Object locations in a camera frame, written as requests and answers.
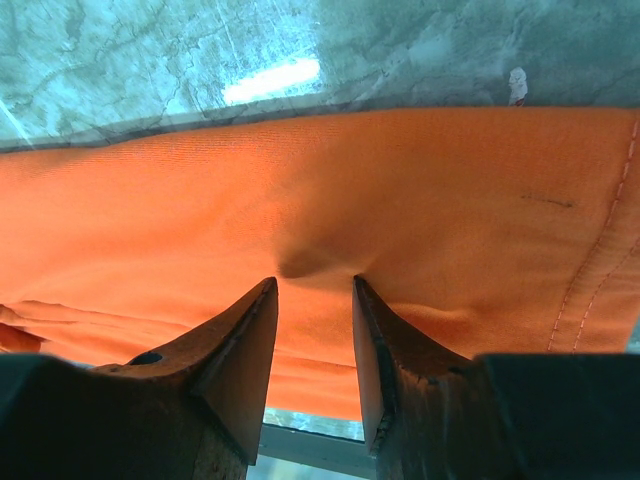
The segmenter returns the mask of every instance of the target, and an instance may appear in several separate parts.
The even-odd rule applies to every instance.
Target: stitching
[[[622,267],[622,265],[624,265],[626,263],[627,260],[629,260],[629,258],[635,253],[636,249],[638,248],[638,246],[640,246],[640,238],[638,238],[638,240],[636,240],[636,243],[633,245],[633,247],[631,247],[631,250],[629,250],[627,252],[627,254],[624,256],[624,258],[622,260],[620,260],[620,263],[618,263],[618,265],[616,265],[616,267],[611,270],[603,279],[602,282],[600,282],[600,285],[598,285],[598,288],[596,288],[596,291],[593,293],[593,296],[591,297],[591,301],[589,302],[589,306],[587,307],[587,310],[584,312],[584,315],[582,316],[582,322],[580,322],[580,330],[578,331],[578,335],[576,336],[576,341],[573,344],[573,350],[571,353],[575,353],[576,352],[576,348],[578,348],[578,342],[580,341],[580,335],[582,334],[582,330],[584,329],[584,324],[587,321],[587,317],[589,316],[589,312],[591,311],[591,307],[593,306],[593,302],[595,301],[596,297],[598,296],[598,293],[600,293],[600,289],[602,288],[602,286],[605,284],[605,282],[607,280],[609,280],[609,278],[616,273],[616,271]]]
[[[569,299],[569,296],[571,295],[571,292],[573,291],[573,287],[576,283],[576,280],[578,279],[578,277],[580,277],[580,275],[582,274],[582,271],[585,269],[585,267],[587,266],[587,264],[591,261],[591,259],[593,258],[593,255],[595,254],[595,252],[599,249],[600,244],[602,243],[602,239],[604,237],[604,233],[607,230],[607,228],[609,228],[609,226],[611,225],[611,221],[613,219],[613,213],[616,210],[616,207],[618,206],[618,203],[620,202],[620,194],[622,193],[622,189],[624,187],[624,183],[627,179],[627,175],[629,173],[629,165],[631,164],[631,159],[633,158],[633,154],[635,152],[635,148],[636,148],[636,138],[638,136],[638,120],[636,119],[634,125],[633,125],[633,132],[631,134],[631,144],[629,145],[629,151],[627,153],[627,161],[624,164],[624,168],[622,170],[622,177],[620,178],[620,183],[618,184],[618,190],[616,192],[616,196],[613,200],[613,203],[611,204],[611,209],[609,210],[609,215],[607,216],[607,220],[604,223],[604,226],[602,227],[602,230],[600,231],[600,235],[598,236],[598,239],[596,240],[596,243],[593,245],[593,247],[591,247],[591,250],[589,251],[589,254],[587,255],[587,258],[585,259],[585,261],[582,263],[582,265],[580,265],[580,268],[578,268],[578,271],[576,272],[575,276],[573,277],[573,279],[571,280],[571,283],[569,284],[569,288],[567,288],[567,293],[565,294],[563,300],[562,300],[562,305],[560,307],[560,312],[558,313],[558,316],[556,318],[555,323],[553,324],[553,330],[551,330],[551,337],[549,338],[549,344],[547,345],[547,351],[551,351],[551,345],[553,343],[553,339],[556,335],[556,332],[558,331],[558,324],[560,323],[560,319],[562,318],[562,314],[564,313],[565,307],[567,306],[567,301]]]

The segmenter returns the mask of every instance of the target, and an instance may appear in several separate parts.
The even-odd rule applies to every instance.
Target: screw hole
[[[136,358],[129,362],[129,365],[150,365],[152,363],[159,362],[164,357],[156,352],[146,352],[138,355]]]

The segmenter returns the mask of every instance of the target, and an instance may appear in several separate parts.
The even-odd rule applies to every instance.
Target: rusty metal
[[[266,279],[127,365],[0,356],[0,472],[11,479],[241,479],[254,464],[277,324]]]
[[[466,360],[354,280],[365,441],[378,479],[640,478],[640,356]]]

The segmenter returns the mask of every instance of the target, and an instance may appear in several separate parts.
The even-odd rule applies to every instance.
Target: marble surface
[[[637,0],[0,0],[0,149],[398,106],[640,106]]]

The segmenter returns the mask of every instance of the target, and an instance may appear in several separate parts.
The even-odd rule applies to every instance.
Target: orange fabric
[[[269,405],[352,419],[354,274],[466,356],[621,351],[637,131],[633,110],[416,109],[6,154],[0,322],[126,362],[276,274]]]

